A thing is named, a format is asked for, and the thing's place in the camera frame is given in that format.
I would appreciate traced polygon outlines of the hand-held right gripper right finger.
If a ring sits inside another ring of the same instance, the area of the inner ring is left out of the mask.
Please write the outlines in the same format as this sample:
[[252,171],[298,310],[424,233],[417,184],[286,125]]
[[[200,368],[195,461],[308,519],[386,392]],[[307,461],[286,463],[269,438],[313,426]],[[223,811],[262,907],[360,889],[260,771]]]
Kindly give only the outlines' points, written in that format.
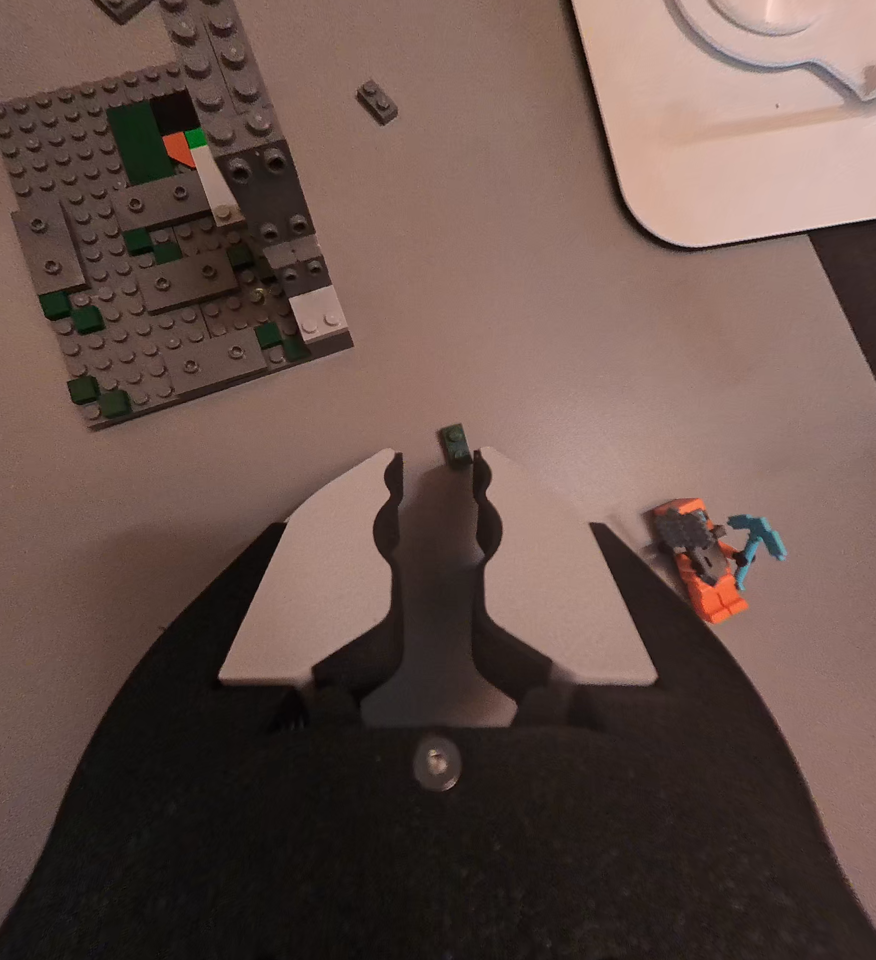
[[521,710],[659,679],[590,524],[493,447],[474,453],[481,550],[471,619],[479,674]]

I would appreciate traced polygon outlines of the orange toy minifigure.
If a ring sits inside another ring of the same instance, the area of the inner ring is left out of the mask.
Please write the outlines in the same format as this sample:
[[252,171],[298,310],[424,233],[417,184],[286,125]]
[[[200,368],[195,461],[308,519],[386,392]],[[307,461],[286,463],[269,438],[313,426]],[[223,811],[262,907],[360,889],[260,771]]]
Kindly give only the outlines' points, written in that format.
[[660,549],[674,559],[691,606],[710,625],[749,608],[745,585],[760,548],[775,561],[787,558],[780,533],[763,516],[738,513],[717,523],[702,499],[678,498],[655,507],[651,517]]

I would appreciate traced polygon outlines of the grey toy brick model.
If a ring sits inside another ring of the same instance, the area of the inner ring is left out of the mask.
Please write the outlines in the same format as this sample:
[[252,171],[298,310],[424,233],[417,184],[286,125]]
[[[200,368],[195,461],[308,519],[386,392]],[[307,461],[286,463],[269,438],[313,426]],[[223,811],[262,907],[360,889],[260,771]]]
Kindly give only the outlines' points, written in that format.
[[90,429],[354,344],[235,2],[157,6],[172,60],[0,101],[17,241]]

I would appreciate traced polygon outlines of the small grey two-stud brick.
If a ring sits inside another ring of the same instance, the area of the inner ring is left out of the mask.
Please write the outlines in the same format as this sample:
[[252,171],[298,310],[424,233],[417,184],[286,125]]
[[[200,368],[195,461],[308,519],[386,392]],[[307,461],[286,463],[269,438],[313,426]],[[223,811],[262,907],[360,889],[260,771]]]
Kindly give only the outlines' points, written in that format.
[[394,99],[373,78],[368,78],[360,84],[355,97],[379,126],[387,126],[398,115]]

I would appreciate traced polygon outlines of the white book stand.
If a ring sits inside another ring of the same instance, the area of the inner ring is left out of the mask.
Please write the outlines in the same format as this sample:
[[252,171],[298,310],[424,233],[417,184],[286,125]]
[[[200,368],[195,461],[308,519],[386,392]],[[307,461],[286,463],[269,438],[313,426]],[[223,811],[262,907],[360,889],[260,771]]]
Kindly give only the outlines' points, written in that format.
[[708,248],[876,220],[876,1],[575,1],[623,199]]

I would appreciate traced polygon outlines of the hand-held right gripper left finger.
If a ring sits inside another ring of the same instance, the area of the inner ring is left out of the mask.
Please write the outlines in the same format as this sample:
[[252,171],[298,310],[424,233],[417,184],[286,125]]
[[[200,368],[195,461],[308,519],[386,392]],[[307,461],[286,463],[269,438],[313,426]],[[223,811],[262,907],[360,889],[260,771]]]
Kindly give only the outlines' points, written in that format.
[[385,448],[289,516],[219,670],[223,685],[288,688],[310,714],[360,712],[403,659],[402,497],[402,455]]

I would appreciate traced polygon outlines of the grey desk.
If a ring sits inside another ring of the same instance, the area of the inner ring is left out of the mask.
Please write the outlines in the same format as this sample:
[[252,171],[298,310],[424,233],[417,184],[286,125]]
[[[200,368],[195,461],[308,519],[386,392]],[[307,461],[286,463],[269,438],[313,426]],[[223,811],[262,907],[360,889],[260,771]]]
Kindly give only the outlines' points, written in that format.
[[[102,431],[69,402],[0,159],[0,923],[106,708],[271,522],[404,455],[406,653],[372,723],[501,723],[472,669],[460,422],[654,558],[645,510],[765,515],[720,629],[876,925],[876,382],[804,237],[685,252],[616,196],[561,2],[236,2],[353,349]],[[0,2],[0,100],[173,57],[156,6]],[[374,79],[398,115],[357,102]]]

